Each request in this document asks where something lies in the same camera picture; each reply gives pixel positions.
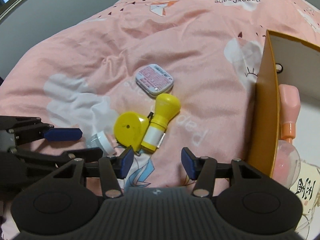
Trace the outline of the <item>pink printed bed blanket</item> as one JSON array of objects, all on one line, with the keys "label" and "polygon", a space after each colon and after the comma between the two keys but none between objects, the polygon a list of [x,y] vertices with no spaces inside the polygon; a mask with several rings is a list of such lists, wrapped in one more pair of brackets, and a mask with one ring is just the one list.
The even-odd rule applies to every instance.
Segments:
[{"label": "pink printed bed blanket", "polygon": [[[31,48],[1,86],[1,116],[79,128],[78,141],[22,146],[59,156],[104,131],[116,150],[76,158],[36,181],[1,187],[1,239],[270,239],[241,221],[250,190],[255,85],[267,31],[319,47],[319,9],[305,0],[119,0]],[[120,179],[114,125],[155,111],[135,75],[157,64],[181,109],[154,153],[135,152]],[[181,163],[199,160],[191,180]]]}]

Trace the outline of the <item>pink bottle orange cap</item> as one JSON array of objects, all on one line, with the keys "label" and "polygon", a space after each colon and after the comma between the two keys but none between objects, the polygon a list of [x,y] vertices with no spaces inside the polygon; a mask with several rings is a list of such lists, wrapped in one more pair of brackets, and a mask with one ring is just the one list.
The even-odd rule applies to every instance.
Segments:
[{"label": "pink bottle orange cap", "polygon": [[292,85],[280,84],[279,95],[281,140],[292,144],[296,138],[296,123],[301,108],[299,90]]}]

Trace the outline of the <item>clear globe with pink ball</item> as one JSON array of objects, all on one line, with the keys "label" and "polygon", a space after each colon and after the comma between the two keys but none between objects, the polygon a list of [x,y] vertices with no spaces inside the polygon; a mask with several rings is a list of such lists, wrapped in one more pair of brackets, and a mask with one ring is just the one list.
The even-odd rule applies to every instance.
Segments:
[{"label": "clear globe with pink ball", "polygon": [[286,140],[279,140],[272,179],[289,189],[298,179],[300,168],[300,156],[295,146]]}]

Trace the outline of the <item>yellow tape measure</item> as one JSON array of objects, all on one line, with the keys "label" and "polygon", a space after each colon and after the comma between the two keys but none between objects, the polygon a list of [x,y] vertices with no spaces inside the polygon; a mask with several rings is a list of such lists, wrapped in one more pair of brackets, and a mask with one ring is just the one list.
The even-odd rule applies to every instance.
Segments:
[{"label": "yellow tape measure", "polygon": [[138,152],[148,126],[147,116],[136,112],[125,112],[116,120],[114,136],[118,143],[125,147],[131,146],[135,152]]}]

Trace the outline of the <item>orange cardboard box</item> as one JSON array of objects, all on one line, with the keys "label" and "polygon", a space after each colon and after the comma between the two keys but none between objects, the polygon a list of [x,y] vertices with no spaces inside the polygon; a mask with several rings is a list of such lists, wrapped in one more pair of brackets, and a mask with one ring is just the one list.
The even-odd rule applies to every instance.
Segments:
[{"label": "orange cardboard box", "polygon": [[272,179],[280,134],[279,85],[298,88],[301,108],[295,146],[301,163],[319,167],[319,47],[299,38],[267,31],[257,82],[251,143],[246,157],[250,190],[241,206],[252,218],[241,224],[257,237],[276,239],[301,219],[300,199]]}]

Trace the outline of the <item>white drawstring pouch with calligraphy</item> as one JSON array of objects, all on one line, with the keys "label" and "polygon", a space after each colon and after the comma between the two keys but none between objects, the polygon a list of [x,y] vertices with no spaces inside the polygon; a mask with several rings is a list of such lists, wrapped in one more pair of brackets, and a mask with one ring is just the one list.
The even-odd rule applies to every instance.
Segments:
[{"label": "white drawstring pouch with calligraphy", "polygon": [[303,207],[296,233],[302,239],[316,238],[319,235],[319,167],[303,161],[290,190],[300,199]]}]

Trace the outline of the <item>square tin with pink label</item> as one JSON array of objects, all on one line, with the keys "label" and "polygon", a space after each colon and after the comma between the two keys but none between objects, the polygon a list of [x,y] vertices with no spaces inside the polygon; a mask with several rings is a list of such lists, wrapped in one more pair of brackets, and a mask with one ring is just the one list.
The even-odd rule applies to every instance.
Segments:
[{"label": "square tin with pink label", "polygon": [[174,86],[174,78],[155,63],[140,69],[135,75],[135,81],[151,98],[169,92]]}]

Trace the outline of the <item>small grey cream jar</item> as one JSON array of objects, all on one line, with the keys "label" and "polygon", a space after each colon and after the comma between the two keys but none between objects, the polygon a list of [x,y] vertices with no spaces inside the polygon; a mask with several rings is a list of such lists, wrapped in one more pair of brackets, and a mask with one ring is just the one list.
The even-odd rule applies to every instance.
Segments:
[{"label": "small grey cream jar", "polygon": [[116,150],[110,143],[108,137],[104,131],[100,131],[92,135],[89,139],[86,140],[87,148],[100,148],[103,152],[103,156],[115,155]]}]

